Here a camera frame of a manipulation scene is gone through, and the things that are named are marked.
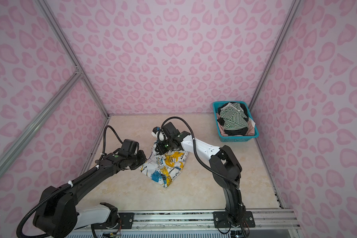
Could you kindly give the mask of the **teal plastic laundry basket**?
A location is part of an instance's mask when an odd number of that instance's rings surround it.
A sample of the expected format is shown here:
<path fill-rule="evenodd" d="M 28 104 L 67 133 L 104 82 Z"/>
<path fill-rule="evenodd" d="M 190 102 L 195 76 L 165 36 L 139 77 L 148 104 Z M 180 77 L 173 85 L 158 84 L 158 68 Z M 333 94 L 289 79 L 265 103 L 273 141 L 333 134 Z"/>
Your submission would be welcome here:
<path fill-rule="evenodd" d="M 212 106 L 221 142 L 246 142 L 259 136 L 245 102 L 218 101 Z"/>

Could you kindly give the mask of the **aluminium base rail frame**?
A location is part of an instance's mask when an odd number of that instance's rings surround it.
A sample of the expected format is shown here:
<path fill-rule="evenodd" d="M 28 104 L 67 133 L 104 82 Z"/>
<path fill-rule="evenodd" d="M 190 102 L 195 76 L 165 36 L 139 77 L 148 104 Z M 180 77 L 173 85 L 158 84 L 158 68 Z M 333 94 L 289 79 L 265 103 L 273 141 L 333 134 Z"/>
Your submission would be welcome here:
<path fill-rule="evenodd" d="M 69 238 L 302 238 L 291 209 L 248 209 L 244 230 L 226 222 L 222 210 L 122 211 L 121 223 L 79 227 Z"/>

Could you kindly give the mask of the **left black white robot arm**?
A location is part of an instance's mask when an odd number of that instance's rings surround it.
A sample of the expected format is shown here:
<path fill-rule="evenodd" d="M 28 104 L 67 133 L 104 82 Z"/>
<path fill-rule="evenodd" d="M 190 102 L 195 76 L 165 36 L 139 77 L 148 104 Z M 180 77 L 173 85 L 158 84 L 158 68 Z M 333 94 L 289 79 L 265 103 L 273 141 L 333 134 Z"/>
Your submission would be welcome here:
<path fill-rule="evenodd" d="M 129 168 L 135 170 L 146 161 L 144 151 L 123 156 L 119 150 L 108 154 L 97 165 L 79 177 L 56 188 L 48 187 L 42 193 L 39 203 L 33 207 L 16 229 L 19 238 L 27 235 L 23 227 L 33 216 L 33 225 L 43 231 L 42 238 L 65 238 L 73 230 L 93 224 L 106 228 L 119 226 L 118 209 L 109 203 L 101 202 L 98 207 L 78 211 L 77 204 L 96 186 L 107 178 Z"/>

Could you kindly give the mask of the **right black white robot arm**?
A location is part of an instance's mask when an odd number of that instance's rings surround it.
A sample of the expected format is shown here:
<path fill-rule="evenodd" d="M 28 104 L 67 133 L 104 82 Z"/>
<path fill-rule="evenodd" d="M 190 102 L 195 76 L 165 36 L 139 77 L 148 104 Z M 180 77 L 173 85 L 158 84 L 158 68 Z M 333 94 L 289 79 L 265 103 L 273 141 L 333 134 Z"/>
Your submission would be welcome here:
<path fill-rule="evenodd" d="M 233 227 L 244 224 L 246 207 L 240 189 L 242 167 L 229 146 L 210 145 L 186 131 L 170 137 L 154 136 L 157 138 L 155 151 L 158 155 L 177 149 L 193 153 L 200 165 L 212 173 L 216 183 L 223 189 L 229 224 Z"/>

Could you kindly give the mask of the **white yellow blue printed garment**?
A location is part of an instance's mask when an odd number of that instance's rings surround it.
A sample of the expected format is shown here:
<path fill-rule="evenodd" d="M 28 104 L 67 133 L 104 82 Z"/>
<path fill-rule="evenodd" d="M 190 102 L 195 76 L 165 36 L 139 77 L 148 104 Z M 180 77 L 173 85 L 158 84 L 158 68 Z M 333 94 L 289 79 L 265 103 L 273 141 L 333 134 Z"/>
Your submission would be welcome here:
<path fill-rule="evenodd" d="M 154 144 L 151 155 L 141 166 L 140 171 L 152 181 L 167 188 L 183 171 L 189 153 L 183 150 L 169 150 L 159 154 L 156 149 L 157 144 Z"/>

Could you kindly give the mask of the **diagonal aluminium wall strut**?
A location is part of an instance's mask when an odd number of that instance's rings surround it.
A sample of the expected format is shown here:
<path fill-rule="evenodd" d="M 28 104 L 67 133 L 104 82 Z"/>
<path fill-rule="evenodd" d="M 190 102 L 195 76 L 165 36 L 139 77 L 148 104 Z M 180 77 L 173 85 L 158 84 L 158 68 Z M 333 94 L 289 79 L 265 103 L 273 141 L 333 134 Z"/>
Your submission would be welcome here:
<path fill-rule="evenodd" d="M 0 157 L 0 179 L 14 163 L 19 154 L 31 142 L 34 136 L 47 122 L 49 117 L 55 112 L 57 107 L 63 102 L 65 97 L 74 88 L 76 83 L 81 79 L 82 72 L 77 70 L 73 76 L 65 83 L 52 99 L 45 105 L 40 113 L 28 124 L 20 136 L 11 144 L 8 150 Z"/>

